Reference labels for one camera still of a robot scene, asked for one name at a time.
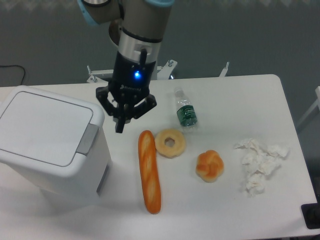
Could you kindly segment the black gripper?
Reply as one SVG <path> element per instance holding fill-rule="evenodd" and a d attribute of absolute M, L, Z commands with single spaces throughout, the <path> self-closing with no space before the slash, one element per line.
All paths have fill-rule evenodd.
<path fill-rule="evenodd" d="M 127 59 L 118 52 L 109 85 L 96 88 L 96 98 L 106 113 L 113 117 L 116 133 L 122 133 L 125 123 L 130 123 L 131 119 L 137 120 L 157 106 L 155 96 L 149 94 L 155 64 L 147 62 L 146 51 L 139 52 L 137 61 Z M 110 92 L 120 104 L 117 107 L 108 100 Z"/>

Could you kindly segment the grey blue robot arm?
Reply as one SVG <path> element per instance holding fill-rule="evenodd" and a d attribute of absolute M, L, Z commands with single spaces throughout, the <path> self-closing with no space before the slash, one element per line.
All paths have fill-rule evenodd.
<path fill-rule="evenodd" d="M 149 85 L 157 74 L 157 60 L 172 0 L 79 0 L 89 24 L 116 23 L 117 55 L 107 86 L 96 98 L 115 121 L 115 131 L 156 105 Z"/>

